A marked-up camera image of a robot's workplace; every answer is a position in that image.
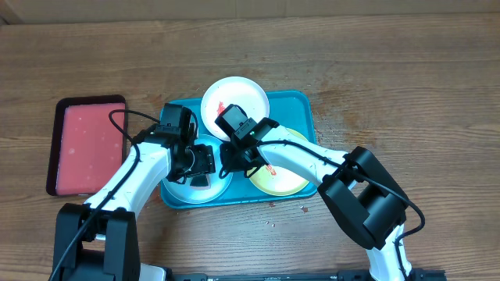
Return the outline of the light blue plate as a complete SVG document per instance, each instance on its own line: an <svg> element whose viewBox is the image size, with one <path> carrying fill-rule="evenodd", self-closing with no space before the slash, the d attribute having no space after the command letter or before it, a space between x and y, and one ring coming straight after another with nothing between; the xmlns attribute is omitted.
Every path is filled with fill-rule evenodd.
<svg viewBox="0 0 500 281"><path fill-rule="evenodd" d="M233 174L230 173L224 179L219 178L222 168L220 159L220 145L223 142L211 135L201 134L195 144L211 146L215 154L215 173L205 174L207 183L192 183L192 178L187 178L186 183L178 184L163 180L160 183L160 194L163 201L172 208L194 208L198 205L209 203L220 197L230 186Z"/></svg>

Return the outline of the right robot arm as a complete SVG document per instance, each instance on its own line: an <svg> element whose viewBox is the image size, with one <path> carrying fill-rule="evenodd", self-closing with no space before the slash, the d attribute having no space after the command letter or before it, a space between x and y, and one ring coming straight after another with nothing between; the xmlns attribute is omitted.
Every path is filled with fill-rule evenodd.
<svg viewBox="0 0 500 281"><path fill-rule="evenodd" d="M366 250L370 267L337 273L339 280L444 280L440 270L415 269L405 255L404 238L420 231L405 229L411 202L377 158L365 148L335 151L295 136L272 119L250 118L216 125L230 138L235 154L224 170L243 161L282 167L308 180L342 231Z"/></svg>

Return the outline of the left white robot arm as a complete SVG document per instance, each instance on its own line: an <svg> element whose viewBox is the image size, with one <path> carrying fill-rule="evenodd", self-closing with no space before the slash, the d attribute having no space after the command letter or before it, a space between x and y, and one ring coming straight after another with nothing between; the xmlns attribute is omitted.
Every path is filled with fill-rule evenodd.
<svg viewBox="0 0 500 281"><path fill-rule="evenodd" d="M162 180L179 183L215 171L213 149L153 125L132 140L127 160L82 205L56 217L52 280L167 280L170 271L141 262L137 217Z"/></svg>

